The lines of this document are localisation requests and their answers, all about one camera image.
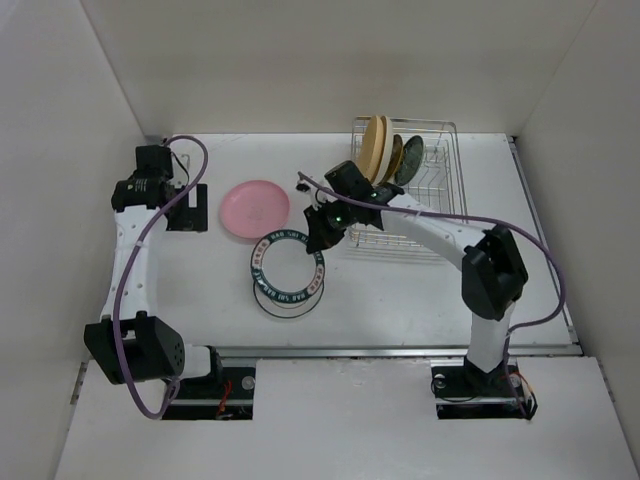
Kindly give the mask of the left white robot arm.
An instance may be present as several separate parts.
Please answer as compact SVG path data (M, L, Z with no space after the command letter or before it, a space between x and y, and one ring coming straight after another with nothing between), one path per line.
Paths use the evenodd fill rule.
M224 373L211 346L186 344L160 319L157 278L160 247L167 232L208 229L207 187L198 184L196 204L173 183L174 156L165 145L139 146L136 168L116 184L111 197L116 248L111 287L99 322L84 328L84 343L108 381L124 383L113 321L120 321L123 350L132 379L188 382L201 396L217 394Z

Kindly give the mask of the blue rimmed grey plate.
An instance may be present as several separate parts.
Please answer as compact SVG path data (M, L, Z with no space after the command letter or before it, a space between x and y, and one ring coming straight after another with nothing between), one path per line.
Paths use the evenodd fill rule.
M254 246L250 257L252 293L274 321L294 322L311 313L325 292L326 261L309 254L309 237L293 229L276 230Z

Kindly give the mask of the white plate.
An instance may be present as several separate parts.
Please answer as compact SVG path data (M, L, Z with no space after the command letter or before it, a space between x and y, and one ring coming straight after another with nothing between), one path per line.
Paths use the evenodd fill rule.
M384 127L385 137L378 172L374 180L374 185L379 185L384 181L386 172L389 168L393 150L393 122L387 116L382 116L381 120Z

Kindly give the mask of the tan yellow plate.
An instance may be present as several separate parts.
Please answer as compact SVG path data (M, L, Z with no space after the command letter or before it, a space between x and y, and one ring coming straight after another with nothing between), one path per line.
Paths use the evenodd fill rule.
M385 127L380 116L373 116L362 137L356 166L362 175L373 182L381 161L384 145Z

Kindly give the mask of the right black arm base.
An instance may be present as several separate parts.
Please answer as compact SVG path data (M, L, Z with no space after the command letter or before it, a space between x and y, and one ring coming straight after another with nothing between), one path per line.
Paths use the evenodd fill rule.
M430 388L439 420L532 420L538 401L516 364L490 374L466 365L434 365Z

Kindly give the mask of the front aluminium rail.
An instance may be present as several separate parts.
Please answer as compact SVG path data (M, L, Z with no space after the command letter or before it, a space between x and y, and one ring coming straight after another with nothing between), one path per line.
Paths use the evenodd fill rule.
M335 358L454 358L463 357L463 346L379 346L379 347L275 347L275 346L226 346L217 347L223 358L259 359L335 359ZM510 354L517 357L580 357L579 344L566 345L516 345Z

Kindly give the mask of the pink plastic plate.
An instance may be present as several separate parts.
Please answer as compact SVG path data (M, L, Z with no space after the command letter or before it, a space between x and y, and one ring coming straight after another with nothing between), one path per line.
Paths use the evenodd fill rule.
M290 213L288 194L267 180L249 180L231 188L219 206L219 219L232 235L259 239L283 228Z

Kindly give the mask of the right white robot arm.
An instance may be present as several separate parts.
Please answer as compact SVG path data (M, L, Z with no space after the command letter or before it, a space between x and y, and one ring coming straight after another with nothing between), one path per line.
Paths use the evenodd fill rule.
M507 380L504 354L507 330L528 272L511 231L500 225L482 229L456 215L428 209L403 188L374 186L351 161L326 173L319 183L306 175L299 181L327 200L305 209L310 254L337 245L346 230L370 225L400 235L447 260L461 274L461 298L472 314L463 381L477 394Z

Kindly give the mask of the dark green plate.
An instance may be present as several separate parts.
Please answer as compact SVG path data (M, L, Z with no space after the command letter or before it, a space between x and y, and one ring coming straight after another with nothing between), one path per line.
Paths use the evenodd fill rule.
M396 185L408 184L421 168L424 154L424 140L419 135L412 136L403 147L403 158L394 174Z

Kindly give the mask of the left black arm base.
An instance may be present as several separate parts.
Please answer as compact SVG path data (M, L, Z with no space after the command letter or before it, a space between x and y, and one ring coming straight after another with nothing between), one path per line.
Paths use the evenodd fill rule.
M248 421L253 419L257 361L222 359L222 374L181 381L165 421Z

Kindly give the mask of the brown gold plate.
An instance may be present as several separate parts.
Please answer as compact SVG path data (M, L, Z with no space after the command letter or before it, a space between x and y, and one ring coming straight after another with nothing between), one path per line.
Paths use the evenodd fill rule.
M404 155L403 139L399 134L395 134L393 136L391 158L390 158L385 176L383 178L384 183L391 181L392 177L395 175L396 171L398 170L399 166L402 163L403 155Z

